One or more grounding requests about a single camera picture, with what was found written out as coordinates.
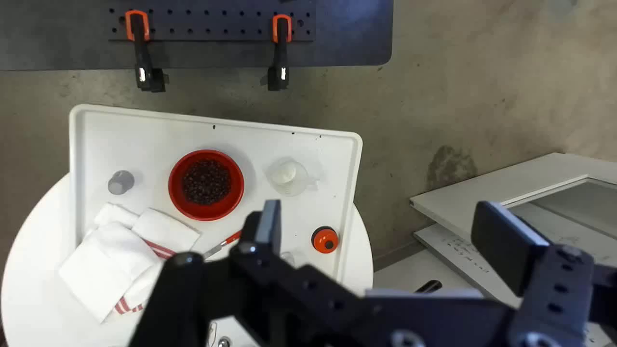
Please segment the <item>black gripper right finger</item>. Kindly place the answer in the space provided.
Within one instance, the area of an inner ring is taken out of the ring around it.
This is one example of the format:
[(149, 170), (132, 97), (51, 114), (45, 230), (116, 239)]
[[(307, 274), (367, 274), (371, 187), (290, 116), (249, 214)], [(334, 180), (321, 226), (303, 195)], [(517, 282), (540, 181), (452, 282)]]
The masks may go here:
[(525, 293), (537, 259), (552, 245), (510, 208), (490, 201), (477, 205), (471, 241), (515, 295)]

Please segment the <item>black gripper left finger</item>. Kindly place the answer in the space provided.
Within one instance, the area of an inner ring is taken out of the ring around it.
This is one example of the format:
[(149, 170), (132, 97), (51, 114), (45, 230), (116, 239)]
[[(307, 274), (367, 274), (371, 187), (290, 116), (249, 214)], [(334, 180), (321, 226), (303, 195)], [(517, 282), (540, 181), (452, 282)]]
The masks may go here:
[(282, 203), (267, 201), (261, 210), (251, 212), (242, 228), (234, 257), (278, 255), (282, 249)]

